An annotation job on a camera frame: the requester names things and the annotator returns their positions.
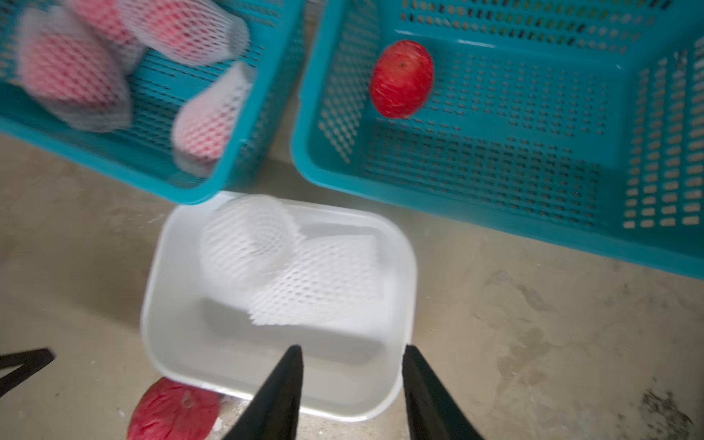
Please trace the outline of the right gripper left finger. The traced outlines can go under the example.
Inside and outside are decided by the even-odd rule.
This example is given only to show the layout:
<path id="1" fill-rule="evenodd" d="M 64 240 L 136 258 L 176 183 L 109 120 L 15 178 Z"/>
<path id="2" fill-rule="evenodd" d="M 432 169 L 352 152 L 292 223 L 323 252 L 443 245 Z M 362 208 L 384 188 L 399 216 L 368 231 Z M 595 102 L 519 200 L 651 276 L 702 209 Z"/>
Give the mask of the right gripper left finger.
<path id="1" fill-rule="evenodd" d="M 295 439 L 299 422 L 304 358 L 290 346 L 224 439 Z"/>

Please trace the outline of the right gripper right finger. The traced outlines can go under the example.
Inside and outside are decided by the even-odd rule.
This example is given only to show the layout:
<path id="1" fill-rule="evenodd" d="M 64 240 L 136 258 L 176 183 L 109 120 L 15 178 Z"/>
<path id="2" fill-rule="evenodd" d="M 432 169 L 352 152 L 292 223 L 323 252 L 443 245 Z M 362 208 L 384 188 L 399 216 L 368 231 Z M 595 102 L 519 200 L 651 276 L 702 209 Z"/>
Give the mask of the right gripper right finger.
<path id="1" fill-rule="evenodd" d="M 484 439 L 416 346 L 406 346 L 401 372 L 412 440 Z"/>

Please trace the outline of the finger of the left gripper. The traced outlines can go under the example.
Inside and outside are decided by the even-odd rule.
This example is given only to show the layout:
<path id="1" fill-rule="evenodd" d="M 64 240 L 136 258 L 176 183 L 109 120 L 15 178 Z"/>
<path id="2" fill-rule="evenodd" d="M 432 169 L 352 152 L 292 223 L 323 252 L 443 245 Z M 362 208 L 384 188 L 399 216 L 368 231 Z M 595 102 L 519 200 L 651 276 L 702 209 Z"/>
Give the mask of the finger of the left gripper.
<path id="1" fill-rule="evenodd" d="M 0 397 L 4 397 L 16 386 L 27 380 L 55 360 L 49 348 L 15 352 L 1 356 L 1 370 L 9 370 L 1 375 Z"/>

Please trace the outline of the red apple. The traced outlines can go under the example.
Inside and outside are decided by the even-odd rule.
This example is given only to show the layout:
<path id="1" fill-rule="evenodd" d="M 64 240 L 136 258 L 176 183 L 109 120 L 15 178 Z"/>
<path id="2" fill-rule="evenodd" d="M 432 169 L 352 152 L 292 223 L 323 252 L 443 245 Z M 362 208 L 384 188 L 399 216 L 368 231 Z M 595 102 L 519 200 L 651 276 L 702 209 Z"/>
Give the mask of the red apple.
<path id="1" fill-rule="evenodd" d="M 383 117 L 409 117 L 425 104 L 434 77 L 434 61 L 425 46 L 412 40 L 396 41 L 383 51 L 374 67 L 372 104 Z"/>
<path id="2" fill-rule="evenodd" d="M 216 392 L 162 377 L 141 397 L 126 438 L 205 439 L 219 416 L 220 400 Z"/>

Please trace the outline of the white foam net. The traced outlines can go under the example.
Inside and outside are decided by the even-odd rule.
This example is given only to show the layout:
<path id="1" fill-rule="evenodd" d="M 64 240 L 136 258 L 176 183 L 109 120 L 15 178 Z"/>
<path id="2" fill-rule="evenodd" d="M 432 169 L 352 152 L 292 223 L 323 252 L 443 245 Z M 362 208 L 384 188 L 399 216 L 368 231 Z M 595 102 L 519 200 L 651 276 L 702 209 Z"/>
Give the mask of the white foam net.
<path id="1" fill-rule="evenodd" d="M 214 210 L 203 227 L 203 273 L 218 287 L 256 290 L 291 264 L 303 240 L 299 225 L 279 199 L 244 195 Z"/>
<path id="2" fill-rule="evenodd" d="M 254 296 L 249 318 L 255 326 L 317 326 L 381 299 L 379 240 L 321 236 L 302 243 L 287 269 Z"/>

